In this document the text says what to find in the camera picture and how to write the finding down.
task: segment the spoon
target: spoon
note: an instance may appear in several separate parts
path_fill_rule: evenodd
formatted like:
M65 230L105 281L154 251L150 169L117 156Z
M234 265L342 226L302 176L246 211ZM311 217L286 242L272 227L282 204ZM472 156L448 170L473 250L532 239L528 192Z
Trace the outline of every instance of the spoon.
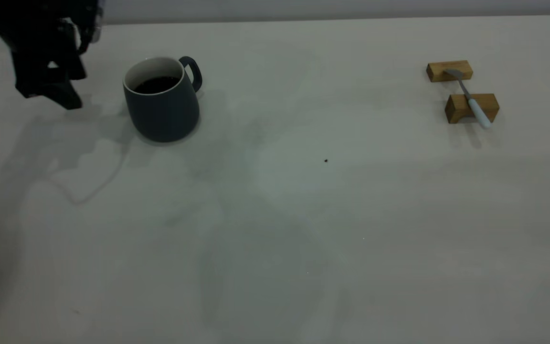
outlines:
M458 69L445 69L445 72L447 74L451 74L452 76L455 76L458 79L458 82L460 83L460 86L462 86L462 90L464 91L464 95L466 96L466 99L468 100L468 105L472 109L472 112L474 113L474 116L476 117L476 120L478 120L478 123L483 127L483 129L489 129L491 128L491 122L489 122L489 118L485 116L485 113L481 109L480 106L478 106L478 103L470 93L468 93L468 90L464 87L464 84L462 83L462 77L464 74L461 72L461 70Z

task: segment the coffee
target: coffee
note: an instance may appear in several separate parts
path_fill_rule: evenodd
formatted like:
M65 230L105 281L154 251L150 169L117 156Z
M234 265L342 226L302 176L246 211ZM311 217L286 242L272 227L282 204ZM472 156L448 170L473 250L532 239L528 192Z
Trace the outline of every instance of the coffee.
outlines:
M174 76L159 76L140 83L133 91L142 94L154 94L164 92L177 85L180 79Z

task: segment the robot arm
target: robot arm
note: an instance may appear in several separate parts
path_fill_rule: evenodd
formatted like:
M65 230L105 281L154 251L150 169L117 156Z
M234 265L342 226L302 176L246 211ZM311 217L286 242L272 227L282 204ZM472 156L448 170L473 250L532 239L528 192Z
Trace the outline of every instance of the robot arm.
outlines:
M0 0L0 37L11 50L16 88L25 98L46 96L65 109L82 107L70 80L86 77L79 56L99 39L103 5L104 0Z

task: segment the dark blue mug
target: dark blue mug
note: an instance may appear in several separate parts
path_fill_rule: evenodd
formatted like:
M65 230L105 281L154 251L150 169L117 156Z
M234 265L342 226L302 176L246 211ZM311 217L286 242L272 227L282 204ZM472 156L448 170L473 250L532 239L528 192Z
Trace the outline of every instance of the dark blue mug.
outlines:
M185 67L189 65L194 80ZM129 69L124 94L133 125L144 137L172 142L186 137L199 122L196 92L203 83L194 59L146 59Z

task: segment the table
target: table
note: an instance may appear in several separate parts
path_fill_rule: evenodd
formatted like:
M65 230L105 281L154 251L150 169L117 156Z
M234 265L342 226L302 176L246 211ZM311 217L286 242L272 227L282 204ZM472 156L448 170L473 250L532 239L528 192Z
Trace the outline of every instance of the table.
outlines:
M107 26L85 107L0 41L0 344L550 343L550 17ZM124 72L201 67L138 137ZM448 124L468 59L490 131Z

